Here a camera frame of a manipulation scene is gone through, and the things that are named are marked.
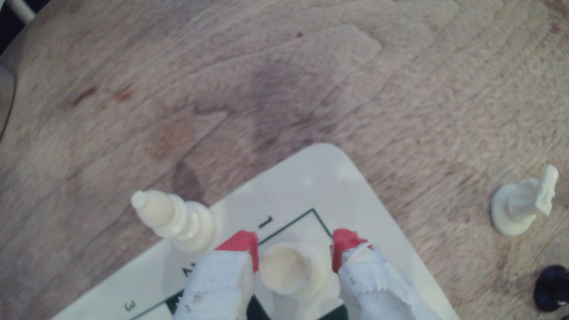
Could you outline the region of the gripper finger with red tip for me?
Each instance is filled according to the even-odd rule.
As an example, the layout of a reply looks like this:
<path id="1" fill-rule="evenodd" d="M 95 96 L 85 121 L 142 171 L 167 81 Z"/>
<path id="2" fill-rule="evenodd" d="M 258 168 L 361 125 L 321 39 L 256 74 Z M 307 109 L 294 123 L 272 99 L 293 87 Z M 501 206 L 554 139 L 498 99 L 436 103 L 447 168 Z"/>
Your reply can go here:
<path id="1" fill-rule="evenodd" d="M 355 231 L 333 231 L 331 258 L 348 319 L 440 319 L 415 285 Z"/>
<path id="2" fill-rule="evenodd" d="M 247 319 L 259 269 L 258 236 L 240 230 L 197 262 L 174 319 Z"/>

